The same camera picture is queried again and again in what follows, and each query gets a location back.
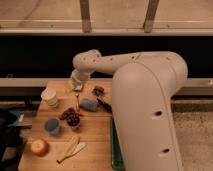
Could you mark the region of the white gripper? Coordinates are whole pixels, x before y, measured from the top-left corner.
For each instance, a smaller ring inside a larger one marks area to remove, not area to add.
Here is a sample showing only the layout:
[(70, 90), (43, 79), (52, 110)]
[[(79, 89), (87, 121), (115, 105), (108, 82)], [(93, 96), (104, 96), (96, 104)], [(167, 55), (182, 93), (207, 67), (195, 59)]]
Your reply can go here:
[(78, 85), (83, 85), (88, 81), (90, 78), (90, 74), (87, 72), (81, 72), (77, 69), (74, 69), (71, 73), (69, 85), (71, 89), (73, 90), (74, 87)]

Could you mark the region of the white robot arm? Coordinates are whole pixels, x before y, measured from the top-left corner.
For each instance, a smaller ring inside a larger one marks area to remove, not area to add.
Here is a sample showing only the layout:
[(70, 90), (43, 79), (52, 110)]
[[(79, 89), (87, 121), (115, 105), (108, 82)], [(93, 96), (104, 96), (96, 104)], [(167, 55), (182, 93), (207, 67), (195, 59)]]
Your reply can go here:
[(136, 52), (103, 57), (96, 50), (73, 58), (72, 84), (94, 72), (111, 74), (111, 106), (126, 171), (183, 171), (171, 97), (187, 80), (177, 53)]

